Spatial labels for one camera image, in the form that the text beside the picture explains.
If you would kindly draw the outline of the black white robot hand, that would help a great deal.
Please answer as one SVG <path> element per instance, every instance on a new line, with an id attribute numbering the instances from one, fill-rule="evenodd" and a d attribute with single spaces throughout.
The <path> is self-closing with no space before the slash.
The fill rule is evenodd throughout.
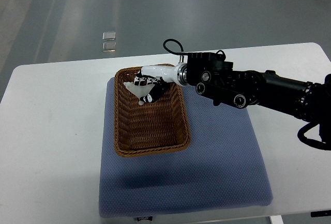
<path id="1" fill-rule="evenodd" d="M 136 74 L 133 84 L 138 86 L 145 86 L 153 84 L 154 87 L 150 93 L 142 97 L 145 103 L 154 103 L 158 101 L 164 93 L 168 90 L 170 84 L 175 83 L 179 86 L 183 84 L 182 70 L 185 68 L 185 64 L 181 63 L 177 66 L 143 66 Z"/>

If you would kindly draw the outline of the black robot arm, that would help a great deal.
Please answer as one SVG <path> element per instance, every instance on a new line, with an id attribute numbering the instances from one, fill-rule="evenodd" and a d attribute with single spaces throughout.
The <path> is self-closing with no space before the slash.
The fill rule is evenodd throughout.
<path id="1" fill-rule="evenodd" d="M 302 82 L 280 77 L 275 71 L 235 71 L 225 54 L 179 53 L 186 56 L 187 67 L 179 75 L 195 87 L 200 96 L 213 100 L 215 106 L 243 109 L 260 105 L 306 121 L 298 139 L 313 148 L 330 150 L 330 75 L 324 83 Z"/>

